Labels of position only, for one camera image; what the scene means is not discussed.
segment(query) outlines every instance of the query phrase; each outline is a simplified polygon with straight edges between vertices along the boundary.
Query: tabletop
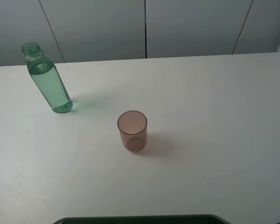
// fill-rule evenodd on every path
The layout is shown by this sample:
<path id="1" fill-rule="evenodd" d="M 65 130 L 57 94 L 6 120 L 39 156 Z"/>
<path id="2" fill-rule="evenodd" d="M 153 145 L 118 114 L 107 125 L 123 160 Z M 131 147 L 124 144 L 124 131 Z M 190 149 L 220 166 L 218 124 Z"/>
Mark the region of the tabletop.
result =
<path id="1" fill-rule="evenodd" d="M 212 214 L 280 222 L 280 53 L 56 65 L 56 114 L 26 66 L 0 67 L 0 224 Z M 124 149 L 138 110 L 147 146 Z"/>

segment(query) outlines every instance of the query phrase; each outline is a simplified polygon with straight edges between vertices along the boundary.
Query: cup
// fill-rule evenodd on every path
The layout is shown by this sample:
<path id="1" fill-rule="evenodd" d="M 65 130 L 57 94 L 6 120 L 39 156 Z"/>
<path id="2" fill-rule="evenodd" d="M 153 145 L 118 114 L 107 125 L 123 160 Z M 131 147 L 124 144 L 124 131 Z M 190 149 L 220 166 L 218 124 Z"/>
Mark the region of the cup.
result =
<path id="1" fill-rule="evenodd" d="M 142 150 L 147 141 L 147 118 L 139 111 L 127 111 L 117 121 L 122 144 L 131 152 Z"/>

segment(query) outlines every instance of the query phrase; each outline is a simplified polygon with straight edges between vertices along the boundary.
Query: water bottle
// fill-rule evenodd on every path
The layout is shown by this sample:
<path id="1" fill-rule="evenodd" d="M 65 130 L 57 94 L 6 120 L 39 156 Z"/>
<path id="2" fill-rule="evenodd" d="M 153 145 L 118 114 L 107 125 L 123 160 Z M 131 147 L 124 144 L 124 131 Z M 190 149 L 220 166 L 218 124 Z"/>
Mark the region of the water bottle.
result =
<path id="1" fill-rule="evenodd" d="M 27 60 L 28 72 L 52 110 L 66 113 L 73 103 L 63 85 L 54 63 L 47 58 L 36 42 L 23 44 L 22 52 Z"/>

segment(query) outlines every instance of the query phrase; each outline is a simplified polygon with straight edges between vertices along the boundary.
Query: bottle neck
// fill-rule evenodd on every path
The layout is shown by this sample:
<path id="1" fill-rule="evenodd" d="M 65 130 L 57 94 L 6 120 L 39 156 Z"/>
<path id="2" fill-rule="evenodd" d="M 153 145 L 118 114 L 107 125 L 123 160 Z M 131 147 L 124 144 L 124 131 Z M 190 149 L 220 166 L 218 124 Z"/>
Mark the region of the bottle neck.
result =
<path id="1" fill-rule="evenodd" d="M 27 61 L 34 61 L 43 56 L 43 51 L 36 42 L 23 44 L 22 52 Z"/>

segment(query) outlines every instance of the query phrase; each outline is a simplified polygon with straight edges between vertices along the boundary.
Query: cup rim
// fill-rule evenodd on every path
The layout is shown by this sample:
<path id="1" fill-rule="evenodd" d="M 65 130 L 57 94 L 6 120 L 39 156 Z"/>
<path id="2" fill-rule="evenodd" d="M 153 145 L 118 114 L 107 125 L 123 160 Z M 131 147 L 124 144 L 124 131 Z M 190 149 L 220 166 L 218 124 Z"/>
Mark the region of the cup rim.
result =
<path id="1" fill-rule="evenodd" d="M 135 134 L 125 133 L 124 131 L 122 131 L 122 130 L 120 129 L 120 127 L 119 127 L 119 125 L 118 125 L 118 122 L 119 122 L 119 119 L 121 118 L 121 116 L 124 115 L 125 113 L 128 113 L 128 112 L 138 112 L 138 113 L 141 113 L 141 114 L 145 117 L 145 120 L 146 120 L 145 127 L 144 127 L 141 131 L 139 131 L 139 132 L 137 132 L 137 133 L 135 133 L 135 134 L 139 134 L 139 133 L 143 132 L 143 131 L 145 130 L 145 128 L 147 127 L 147 118 L 146 118 L 146 116 L 144 115 L 144 113 L 142 113 L 142 112 L 140 112 L 140 111 L 135 111 L 135 110 L 126 111 L 126 112 L 124 112 L 123 114 L 121 114 L 121 115 L 119 116 L 119 118 L 118 118 L 118 120 L 117 120 L 117 127 L 118 127 L 118 129 L 119 129 L 122 133 L 124 133 L 124 134 L 135 135 Z"/>

